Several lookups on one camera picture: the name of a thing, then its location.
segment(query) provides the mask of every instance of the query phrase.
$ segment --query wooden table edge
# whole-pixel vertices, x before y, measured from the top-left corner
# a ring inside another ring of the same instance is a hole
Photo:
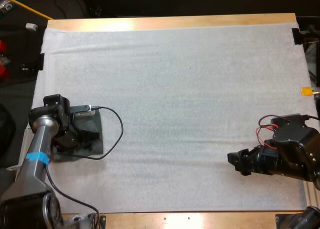
[[[49,20],[48,28],[73,32],[122,32],[177,28],[296,23],[294,13]]]

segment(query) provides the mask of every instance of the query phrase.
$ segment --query white cloth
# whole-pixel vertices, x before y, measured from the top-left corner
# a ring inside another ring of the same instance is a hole
[[[227,153],[258,144],[262,116],[316,115],[313,98],[300,93],[310,80],[291,32],[297,26],[48,28],[33,107],[59,93],[74,106],[111,107],[124,124],[105,159],[52,163],[57,186],[104,213],[303,209],[299,180],[242,176],[227,160]],[[120,125],[111,112],[101,116],[106,151]],[[64,213],[90,211],[59,200]]]

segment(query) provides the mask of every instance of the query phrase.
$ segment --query blue tape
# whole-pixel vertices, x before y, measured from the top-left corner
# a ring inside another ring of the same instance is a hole
[[[40,162],[43,162],[44,164],[48,165],[50,162],[50,158],[48,157],[47,154],[44,152],[31,152],[28,153],[25,158],[27,158],[29,161],[36,161],[39,160]]]

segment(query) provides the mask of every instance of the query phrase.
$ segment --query wooden table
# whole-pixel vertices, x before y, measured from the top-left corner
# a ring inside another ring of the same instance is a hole
[[[76,32],[120,32],[295,22],[294,13],[280,13],[50,20],[48,27]],[[298,212],[171,212],[103,215],[106,215],[107,229],[275,229],[275,214],[277,213]]]

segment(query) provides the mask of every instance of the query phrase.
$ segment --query red wire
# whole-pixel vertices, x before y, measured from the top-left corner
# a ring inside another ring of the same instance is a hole
[[[274,126],[275,128],[279,128],[279,126],[277,124],[271,124],[271,126]]]
[[[266,145],[268,148],[271,148],[271,149],[277,149],[276,147],[274,146],[271,146],[269,145],[268,143],[266,143],[264,140],[262,140],[262,138],[258,135],[258,130],[261,129],[261,128],[266,128],[268,130],[271,130],[273,131],[273,129],[270,129],[270,127],[267,127],[267,126],[264,126],[264,127],[258,127],[257,129],[255,129],[255,134],[256,136],[258,137],[258,139],[260,140],[260,142],[262,142],[264,145]]]

